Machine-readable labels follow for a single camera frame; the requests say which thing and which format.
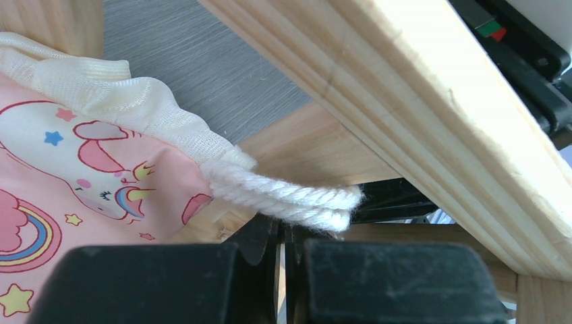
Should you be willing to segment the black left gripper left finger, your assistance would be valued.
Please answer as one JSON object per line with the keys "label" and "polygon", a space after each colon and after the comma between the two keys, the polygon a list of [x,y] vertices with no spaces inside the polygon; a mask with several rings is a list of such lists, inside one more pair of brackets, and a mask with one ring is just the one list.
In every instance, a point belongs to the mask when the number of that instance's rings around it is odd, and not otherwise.
{"label": "black left gripper left finger", "polygon": [[278,222],[219,244],[82,246],[44,284],[29,323],[274,323]]}

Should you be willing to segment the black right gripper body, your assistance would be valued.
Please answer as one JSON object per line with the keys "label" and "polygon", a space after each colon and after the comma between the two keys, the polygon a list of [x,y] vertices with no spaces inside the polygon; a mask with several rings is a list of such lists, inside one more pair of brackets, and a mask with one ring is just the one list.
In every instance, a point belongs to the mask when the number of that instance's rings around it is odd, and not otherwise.
{"label": "black right gripper body", "polygon": [[571,57],[507,1],[451,1],[541,129],[571,125]]}

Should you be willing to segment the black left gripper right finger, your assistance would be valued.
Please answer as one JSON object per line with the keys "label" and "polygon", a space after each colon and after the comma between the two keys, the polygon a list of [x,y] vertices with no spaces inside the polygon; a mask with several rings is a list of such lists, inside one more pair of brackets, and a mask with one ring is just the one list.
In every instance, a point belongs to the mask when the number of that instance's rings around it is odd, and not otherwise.
{"label": "black left gripper right finger", "polygon": [[285,230],[289,323],[505,323],[485,262],[456,242]]}

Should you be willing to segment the wooden slatted pet bed frame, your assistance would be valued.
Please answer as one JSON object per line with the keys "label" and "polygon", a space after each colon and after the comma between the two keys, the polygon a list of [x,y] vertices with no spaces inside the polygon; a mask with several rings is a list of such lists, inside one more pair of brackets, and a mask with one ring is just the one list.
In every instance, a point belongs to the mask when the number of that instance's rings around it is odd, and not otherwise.
{"label": "wooden slatted pet bed frame", "polygon": [[[399,175],[517,273],[518,323],[571,322],[571,167],[446,1],[206,1],[316,100],[241,150],[291,181]],[[101,1],[2,1],[1,33],[102,59]],[[213,241],[213,199],[171,240]]]}

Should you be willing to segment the pink unicorn print cushion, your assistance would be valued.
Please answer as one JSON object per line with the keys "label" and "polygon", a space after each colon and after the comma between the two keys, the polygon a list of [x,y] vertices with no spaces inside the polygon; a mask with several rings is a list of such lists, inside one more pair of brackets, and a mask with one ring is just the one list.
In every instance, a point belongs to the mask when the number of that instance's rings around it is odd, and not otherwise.
{"label": "pink unicorn print cushion", "polygon": [[1,322],[24,323],[73,248],[160,243],[215,198],[345,231],[357,186],[258,175],[256,161],[126,61],[1,33]]}

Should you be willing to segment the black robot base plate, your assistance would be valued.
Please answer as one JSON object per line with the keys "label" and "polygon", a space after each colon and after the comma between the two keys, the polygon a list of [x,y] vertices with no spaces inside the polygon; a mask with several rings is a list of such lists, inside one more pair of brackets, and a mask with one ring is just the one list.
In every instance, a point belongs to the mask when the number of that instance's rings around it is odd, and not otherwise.
{"label": "black robot base plate", "polygon": [[402,221],[425,217],[438,207],[404,178],[361,184],[364,199],[351,224]]}

